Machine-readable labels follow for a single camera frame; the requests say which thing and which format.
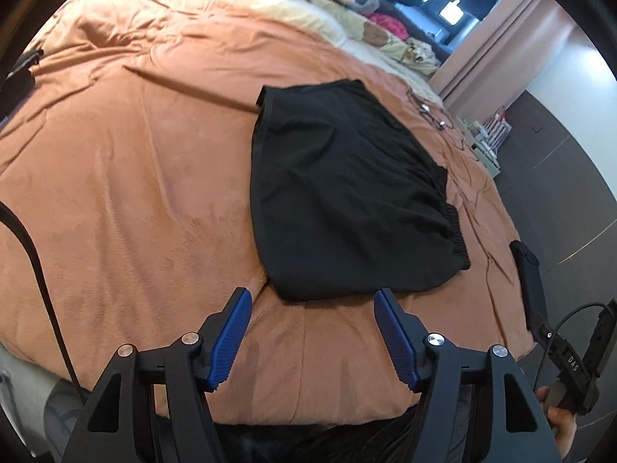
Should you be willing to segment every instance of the human hand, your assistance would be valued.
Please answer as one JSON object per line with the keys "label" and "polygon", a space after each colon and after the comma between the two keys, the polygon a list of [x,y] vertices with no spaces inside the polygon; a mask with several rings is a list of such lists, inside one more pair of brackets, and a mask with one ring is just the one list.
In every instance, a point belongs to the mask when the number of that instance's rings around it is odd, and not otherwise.
{"label": "human hand", "polygon": [[[536,391],[536,397],[538,397],[540,402],[546,399],[547,394],[548,386],[542,386],[542,388],[538,388],[538,391]],[[570,452],[572,442],[575,440],[576,419],[570,411],[567,409],[560,409],[559,407],[548,408],[547,419],[559,430],[557,435],[555,435],[555,442],[557,443],[559,454],[563,459]]]}

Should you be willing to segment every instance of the orange bedsheet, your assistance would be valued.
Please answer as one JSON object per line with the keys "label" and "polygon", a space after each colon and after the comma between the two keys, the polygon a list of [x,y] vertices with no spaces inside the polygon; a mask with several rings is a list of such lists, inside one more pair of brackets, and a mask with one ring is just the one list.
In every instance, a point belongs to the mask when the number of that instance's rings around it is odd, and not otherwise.
{"label": "orange bedsheet", "polygon": [[[254,313],[229,380],[209,395],[216,421],[358,424],[415,401],[371,297],[289,304],[268,284],[249,209],[265,84],[362,80],[448,169],[471,259],[403,306],[458,345],[501,343],[515,357],[531,349],[508,249],[518,235],[496,187],[456,131],[417,114],[399,78],[318,35],[210,0],[70,0],[44,48],[34,92],[0,132],[0,198],[35,241],[86,387],[118,346],[166,346],[245,286]],[[0,252],[0,341],[66,376],[29,261],[5,229]]]}

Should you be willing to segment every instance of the blue gripper pad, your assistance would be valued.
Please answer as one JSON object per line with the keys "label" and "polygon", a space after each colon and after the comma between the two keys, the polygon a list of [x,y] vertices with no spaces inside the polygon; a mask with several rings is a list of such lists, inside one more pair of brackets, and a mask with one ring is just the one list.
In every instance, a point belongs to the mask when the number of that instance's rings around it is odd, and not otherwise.
{"label": "blue gripper pad", "polygon": [[[394,300],[396,309],[388,301],[386,292]],[[373,311],[399,380],[413,390],[420,381],[420,375],[416,365],[416,352],[399,320],[405,317],[405,312],[390,289],[382,289],[375,294]]]}
{"label": "blue gripper pad", "polygon": [[249,326],[252,308],[251,293],[247,289],[243,289],[242,295],[240,295],[212,348],[210,373],[206,378],[206,384],[211,388],[209,391],[215,391],[218,385],[229,377],[229,371],[231,371],[233,361],[238,354],[246,328]]}

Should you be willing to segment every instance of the dark floor tile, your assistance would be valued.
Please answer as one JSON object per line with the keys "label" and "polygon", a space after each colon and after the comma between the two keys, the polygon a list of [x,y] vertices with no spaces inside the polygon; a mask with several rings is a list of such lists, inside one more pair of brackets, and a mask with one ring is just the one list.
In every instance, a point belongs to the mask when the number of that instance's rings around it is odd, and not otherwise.
{"label": "dark floor tile", "polygon": [[505,140],[504,144],[499,148],[497,153],[501,174],[507,175],[515,184],[520,180],[520,171],[524,169],[533,169],[532,163],[528,160],[527,151],[524,144],[518,137],[517,132],[511,132]]}
{"label": "dark floor tile", "polygon": [[617,411],[617,355],[613,354],[612,358],[607,363],[606,369],[600,376],[597,382],[598,390],[600,390],[600,398],[598,403],[587,416],[581,418],[583,423],[588,423],[599,419],[607,414]]}
{"label": "dark floor tile", "polygon": [[613,416],[613,422],[609,429],[600,439],[600,442],[589,455],[587,463],[607,463],[614,462],[617,456],[617,416]]}
{"label": "dark floor tile", "polygon": [[[555,324],[577,306],[588,302],[609,302],[615,297],[617,269],[617,223],[571,259],[542,273],[548,316]],[[587,346],[597,322],[598,311],[585,310],[565,324],[564,331],[576,333],[576,346]]]}
{"label": "dark floor tile", "polygon": [[512,181],[512,179],[510,179],[510,176],[503,172],[495,176],[494,181],[495,181],[495,186],[497,186],[497,191],[499,192],[499,195],[501,196],[502,200],[506,196],[506,194],[512,188],[514,188],[514,182]]}
{"label": "dark floor tile", "polygon": [[[534,382],[536,380],[536,374],[538,373],[538,368],[540,366],[540,361],[542,360],[543,354],[544,348],[542,348],[540,345],[536,345],[536,347],[531,351],[529,355],[523,357],[521,360],[518,361],[518,364],[523,370],[525,378],[529,382],[530,386],[534,385]],[[542,373],[540,374],[538,385],[550,385],[550,383],[556,380],[557,374],[559,374],[559,369],[557,369],[556,366],[547,357],[545,365],[542,368]]]}
{"label": "dark floor tile", "polygon": [[572,138],[537,168],[502,167],[514,186],[502,195],[521,239],[547,270],[581,248],[614,219],[617,202],[600,173]]}
{"label": "dark floor tile", "polygon": [[512,134],[524,151],[524,158],[535,167],[570,136],[566,128],[529,92],[508,108]]}
{"label": "dark floor tile", "polygon": [[579,429],[576,431],[575,442],[570,451],[570,460],[578,462],[587,458],[607,432],[614,418],[615,414],[612,414],[587,426],[582,426],[581,422],[577,421]]}

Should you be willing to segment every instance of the curtain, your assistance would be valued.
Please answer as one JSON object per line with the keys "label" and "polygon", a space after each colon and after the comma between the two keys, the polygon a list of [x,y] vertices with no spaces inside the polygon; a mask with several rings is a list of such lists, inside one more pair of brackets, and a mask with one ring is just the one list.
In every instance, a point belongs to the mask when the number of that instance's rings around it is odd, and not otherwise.
{"label": "curtain", "polygon": [[523,93],[575,26],[554,0],[501,0],[429,83],[451,113],[483,122]]}

